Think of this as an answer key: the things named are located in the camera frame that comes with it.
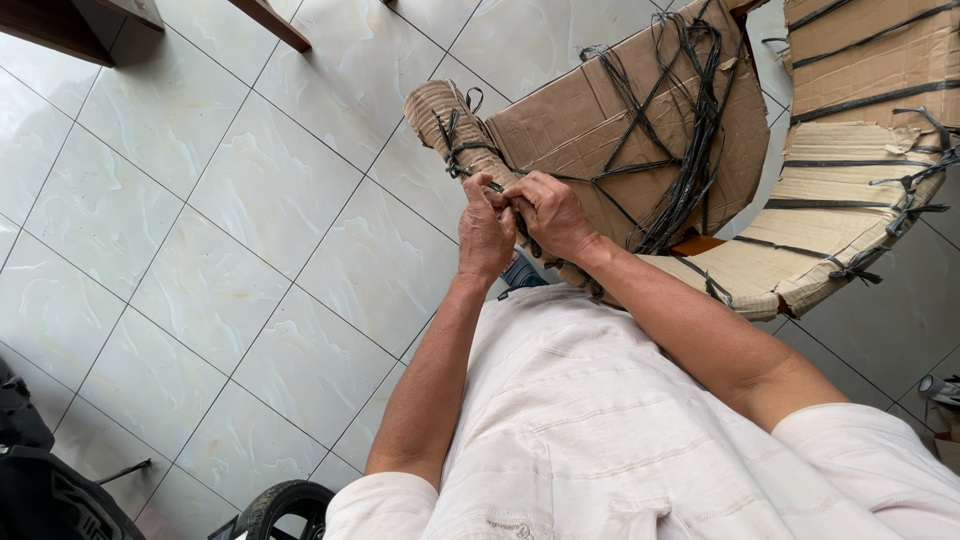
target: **right hand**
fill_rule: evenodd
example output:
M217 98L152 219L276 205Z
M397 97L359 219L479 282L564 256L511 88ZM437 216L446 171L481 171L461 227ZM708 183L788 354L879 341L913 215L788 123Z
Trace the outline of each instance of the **right hand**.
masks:
M581 254L601 238L570 186L548 174L534 171L507 187L503 196L520 211L527 232L559 258L579 265Z

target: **floor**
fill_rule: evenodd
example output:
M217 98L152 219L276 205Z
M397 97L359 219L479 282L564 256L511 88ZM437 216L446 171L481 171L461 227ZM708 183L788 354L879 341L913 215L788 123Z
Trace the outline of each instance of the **floor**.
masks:
M98 22L114 69L0 35L0 356L57 455L92 479L150 457L108 491L149 538L201 538L276 482L360 477L456 269L465 198L403 121L406 93L480 86L490 115L656 8L272 2L315 44L300 55L225 0L156 2L163 36ZM724 235L782 161L791 85L782 44L759 44L784 35L780 6L748 23L772 136ZM937 202L960 206L956 180ZM960 373L957 246L956 211L928 214L874 265L884 283L760 326L928 437L913 388Z

